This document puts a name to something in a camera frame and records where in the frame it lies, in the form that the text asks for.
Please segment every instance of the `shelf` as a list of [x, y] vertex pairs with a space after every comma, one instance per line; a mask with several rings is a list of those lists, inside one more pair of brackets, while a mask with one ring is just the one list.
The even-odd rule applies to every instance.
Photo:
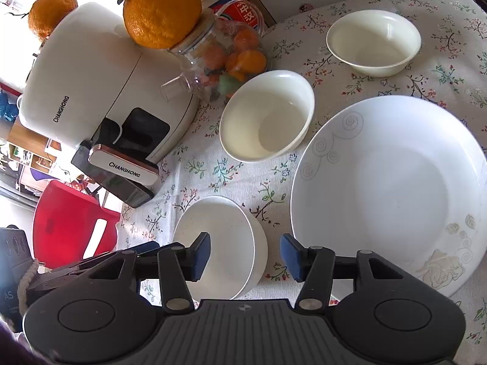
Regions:
[[61, 155], [61, 144], [55, 140], [48, 139], [47, 144], [46, 144], [46, 148], [44, 149], [44, 151], [47, 154], [51, 155], [51, 157], [49, 159], [51, 161], [55, 162], [56, 158], [59, 155]]
[[14, 151], [15, 151], [16, 148], [17, 147], [15, 145], [13, 145], [13, 144], [9, 144], [8, 145], [8, 158], [11, 159], [11, 160], [13, 160], [13, 161], [16, 161], [16, 162], [19, 162], [21, 164], [24, 164], [25, 166], [28, 166], [29, 163], [30, 163], [30, 161], [28, 161], [28, 162], [25, 162], [25, 161], [22, 162], [21, 159], [18, 156], [15, 156], [14, 155]]
[[22, 126], [19, 119], [15, 120], [12, 130], [6, 140], [19, 148], [30, 151], [42, 158], [49, 159], [48, 154], [45, 152], [48, 140], [47, 137]]
[[49, 174], [49, 168], [44, 166], [43, 164], [39, 164], [38, 162], [41, 161], [46, 161], [46, 162], [49, 162], [47, 159], [45, 158], [41, 158], [40, 156], [36, 155], [36, 154], [33, 154], [32, 155], [32, 161], [31, 161], [31, 164], [30, 164], [30, 167], [33, 168], [33, 169], [36, 169], [42, 173], [46, 173], [46, 174]]

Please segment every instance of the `floral tablecloth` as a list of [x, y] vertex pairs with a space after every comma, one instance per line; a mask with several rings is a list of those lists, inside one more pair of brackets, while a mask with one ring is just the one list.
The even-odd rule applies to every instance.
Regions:
[[[303, 9], [310, 8], [304, 1]], [[396, 12], [421, 33], [420, 53], [406, 69], [387, 79], [354, 73], [326, 47], [328, 28], [360, 9]], [[243, 164], [223, 151], [218, 129], [223, 109], [201, 103], [180, 143], [159, 164], [155, 198], [123, 208], [118, 248], [147, 240], [171, 242], [176, 223], [196, 200], [222, 195], [248, 209], [262, 224], [269, 244], [267, 268], [245, 299], [287, 297], [294, 303], [300, 285], [279, 257], [279, 237], [291, 232], [292, 178], [312, 136], [343, 108], [368, 97], [403, 94], [435, 103], [457, 116], [487, 152], [487, 15], [473, 0], [349, 0], [309, 10], [269, 30], [264, 44], [274, 69], [302, 74], [312, 84], [316, 111], [305, 141], [293, 152], [258, 164]], [[448, 279], [442, 259], [437, 271]], [[160, 304], [157, 281], [142, 283], [141, 294]], [[452, 299], [464, 311], [467, 332], [456, 360], [487, 362], [487, 258]]]

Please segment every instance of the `changhong logo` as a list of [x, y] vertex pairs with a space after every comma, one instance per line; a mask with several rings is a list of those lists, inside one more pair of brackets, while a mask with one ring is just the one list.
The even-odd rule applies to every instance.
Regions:
[[53, 121], [54, 122], [56, 122], [56, 123], [59, 122], [59, 118], [61, 118], [61, 114], [64, 111], [64, 107], [68, 103], [68, 100], [69, 100], [69, 96], [64, 96], [64, 98], [62, 99], [61, 104], [60, 104], [60, 106], [58, 108], [58, 112], [56, 113], [56, 115], [53, 118]]
[[133, 170], [130, 170], [130, 169], [127, 169], [126, 167], [120, 166], [119, 164], [115, 164], [113, 162], [110, 162], [108, 164], [108, 166], [113, 167], [117, 170], [123, 171], [124, 173], [130, 174], [131, 176], [140, 177], [140, 173], [136, 173]]

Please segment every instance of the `orange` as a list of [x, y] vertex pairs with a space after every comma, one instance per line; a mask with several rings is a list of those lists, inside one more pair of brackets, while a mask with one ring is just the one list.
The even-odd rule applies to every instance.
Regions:
[[242, 29], [233, 38], [236, 50], [254, 50], [259, 47], [259, 36], [254, 29]]
[[123, 19], [135, 42], [149, 48], [171, 48], [193, 30], [201, 0], [125, 0]]
[[239, 71], [246, 74], [260, 74], [265, 70], [267, 58], [258, 50], [245, 50], [240, 53], [237, 65]]
[[29, 29], [43, 41], [77, 7], [77, 0], [35, 0], [27, 18]]
[[200, 41], [199, 43], [196, 44], [196, 48], [192, 52], [193, 57], [195, 57], [195, 58], [203, 57], [203, 54], [205, 53], [206, 48], [208, 48], [209, 45], [211, 45], [212, 43], [215, 43], [215, 42], [218, 42], [218, 41], [215, 39], [215, 37], [212, 34], [209, 34], [205, 40]]
[[242, 73], [240, 71], [236, 71], [236, 70], [229, 71], [228, 74], [231, 75], [234, 78], [237, 78], [240, 82], [247, 81], [247, 75], [245, 75], [244, 73]]
[[239, 58], [239, 53], [240, 52], [233, 52], [228, 55], [226, 62], [225, 62], [225, 69], [230, 72], [233, 69], [235, 69], [235, 66], [237, 65], [237, 60]]
[[226, 52], [215, 44], [209, 45], [203, 53], [205, 67], [210, 70], [219, 70], [225, 65]]
[[211, 86], [215, 87], [218, 85], [218, 82], [220, 81], [220, 74], [210, 74], [207, 77], [202, 77], [201, 78], [201, 83], [203, 86]]

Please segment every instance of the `red plastic stool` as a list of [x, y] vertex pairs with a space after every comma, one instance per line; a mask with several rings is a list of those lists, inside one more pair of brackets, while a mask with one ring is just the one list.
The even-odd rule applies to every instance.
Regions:
[[94, 255], [114, 249], [120, 213], [102, 208], [94, 197], [51, 181], [33, 216], [34, 256], [50, 269], [82, 260], [98, 219], [107, 225]]

